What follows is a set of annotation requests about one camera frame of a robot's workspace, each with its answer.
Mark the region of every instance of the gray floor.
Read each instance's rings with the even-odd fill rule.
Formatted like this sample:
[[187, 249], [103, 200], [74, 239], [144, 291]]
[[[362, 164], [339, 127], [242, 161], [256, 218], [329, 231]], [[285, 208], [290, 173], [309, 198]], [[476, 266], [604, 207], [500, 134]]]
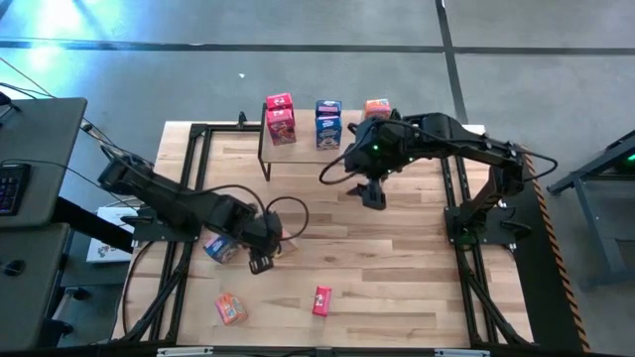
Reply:
[[[14, 0], [0, 20], [0, 41], [443, 44], [434, 0], [50, 3]], [[455, 46], [635, 47], [630, 0], [446, 0], [445, 5]], [[291, 91], [297, 107], [338, 98], [345, 108], [359, 108], [367, 98], [386, 96], [403, 113], [454, 112], [443, 54], [70, 51], [51, 43], [0, 49], [0, 55], [55, 95], [86, 97], [86, 117], [118, 145], [148, 159], [155, 158], [165, 121], [233, 119], [240, 110], [257, 119], [264, 96], [280, 91]], [[635, 57], [457, 55], [456, 62], [470, 123], [560, 161], [543, 184], [634, 129], [629, 103], [635, 96]], [[6, 66], [0, 66], [0, 78], [31, 87]], [[80, 136], [71, 166], [96, 179], [105, 163], [97, 145]], [[112, 200], [71, 175], [63, 195], [88, 209]], [[549, 196], [548, 205], [571, 279], [595, 275], [596, 255], [573, 192]], [[573, 285], [592, 349], [635, 355], [635, 285], [592, 292]], [[113, 293], [111, 299], [117, 298]]]

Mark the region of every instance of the small cereal box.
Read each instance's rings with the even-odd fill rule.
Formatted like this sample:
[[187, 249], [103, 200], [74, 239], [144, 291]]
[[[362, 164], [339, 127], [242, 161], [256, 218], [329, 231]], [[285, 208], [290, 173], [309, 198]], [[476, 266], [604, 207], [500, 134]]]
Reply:
[[214, 304], [220, 314], [220, 318], [222, 318], [222, 322], [226, 325], [244, 321], [247, 318], [247, 311], [245, 311], [242, 302], [232, 294], [221, 295]]
[[327, 316], [329, 303], [330, 303], [330, 288], [317, 287], [316, 299], [314, 301], [314, 314], [319, 316]]
[[318, 100], [316, 102], [316, 118], [333, 115], [341, 115], [341, 102], [339, 100]]
[[316, 118], [316, 138], [318, 150], [339, 149], [341, 118], [339, 116], [320, 116]]
[[270, 95], [266, 99], [267, 109], [290, 109], [294, 110], [294, 102], [291, 99], [291, 93], [281, 93], [276, 95]]
[[233, 239], [215, 233], [211, 235], [211, 239], [203, 248], [211, 259], [220, 264], [227, 263], [238, 252], [238, 244]]
[[388, 99], [366, 100], [362, 119], [368, 119], [371, 116], [380, 117], [382, 119], [389, 119], [390, 103], [388, 103]]
[[296, 142], [294, 115], [291, 109], [267, 110], [267, 127], [274, 145]]

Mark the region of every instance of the red cereal box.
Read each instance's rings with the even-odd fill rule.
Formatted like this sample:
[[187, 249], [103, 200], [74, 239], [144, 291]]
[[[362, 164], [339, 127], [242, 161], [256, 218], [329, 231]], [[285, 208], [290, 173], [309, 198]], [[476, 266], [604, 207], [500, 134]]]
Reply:
[[247, 311], [243, 307], [238, 297], [232, 294], [223, 294], [214, 302], [216, 309], [222, 318], [222, 322], [226, 325], [245, 320]]
[[291, 109], [267, 110], [267, 127], [274, 145], [296, 142], [294, 116]]
[[314, 301], [314, 314], [319, 316], [327, 316], [329, 302], [330, 302], [330, 288], [317, 287], [316, 300]]
[[294, 102], [291, 99], [291, 93], [281, 93], [270, 95], [267, 97], [267, 109], [291, 109], [294, 110]]
[[390, 103], [388, 99], [366, 100], [362, 119], [368, 119], [371, 116], [380, 117], [382, 119], [390, 118]]

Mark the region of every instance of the wooden table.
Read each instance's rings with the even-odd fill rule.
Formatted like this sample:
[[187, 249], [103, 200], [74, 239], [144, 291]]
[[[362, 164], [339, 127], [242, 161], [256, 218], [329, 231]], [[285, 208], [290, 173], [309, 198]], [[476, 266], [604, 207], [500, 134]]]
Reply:
[[[157, 173], [179, 180], [190, 124], [166, 123]], [[280, 195], [296, 196], [309, 206], [309, 228], [297, 239], [300, 250], [277, 259], [274, 270], [259, 276], [249, 273], [245, 252], [220, 266], [203, 251], [205, 239], [199, 240], [190, 265], [179, 344], [468, 346], [456, 258], [445, 237], [445, 190], [438, 160], [415, 162], [388, 179], [384, 183], [388, 207], [375, 211], [364, 208], [358, 197], [344, 194], [362, 182], [361, 178], [332, 186], [320, 184], [323, 164], [278, 164], [271, 181], [266, 182], [257, 160], [258, 145], [257, 133], [214, 134], [204, 186], [244, 184], [258, 192], [265, 204]], [[465, 165], [470, 188], [477, 192], [487, 179], [487, 167], [471, 161]], [[332, 175], [343, 175], [342, 167]], [[253, 201], [243, 191], [227, 192]], [[274, 208], [290, 232], [300, 228], [304, 214], [296, 203], [281, 201]], [[157, 292], [166, 246], [156, 243], [137, 267], [127, 300], [129, 325]], [[493, 300], [516, 330], [531, 340], [512, 255], [501, 247], [484, 246], [483, 259]], [[317, 285], [332, 287], [326, 318], [311, 314]], [[244, 301], [247, 320], [223, 325], [213, 301], [224, 292]], [[475, 308], [485, 338], [480, 304]], [[171, 310], [172, 297], [162, 334]], [[113, 336], [121, 334], [119, 318]]]

